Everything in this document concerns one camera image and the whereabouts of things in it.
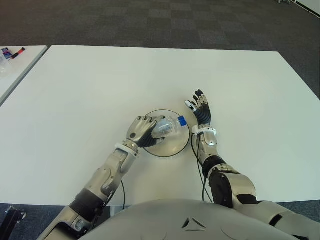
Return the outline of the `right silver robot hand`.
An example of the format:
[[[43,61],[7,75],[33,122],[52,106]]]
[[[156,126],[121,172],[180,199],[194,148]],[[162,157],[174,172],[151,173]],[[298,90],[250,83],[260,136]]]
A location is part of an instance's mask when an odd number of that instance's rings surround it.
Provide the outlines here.
[[[198,89],[193,95],[195,101],[185,100],[185,105],[193,112],[196,117],[197,124],[211,125],[211,110],[208,100],[202,90]]]

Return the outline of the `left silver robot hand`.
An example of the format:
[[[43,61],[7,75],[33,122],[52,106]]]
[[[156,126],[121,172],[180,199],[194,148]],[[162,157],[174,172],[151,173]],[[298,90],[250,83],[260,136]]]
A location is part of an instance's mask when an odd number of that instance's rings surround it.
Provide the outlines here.
[[[138,116],[127,131],[126,139],[139,148],[148,148],[161,143],[165,138],[156,138],[152,132],[157,121],[150,116]]]

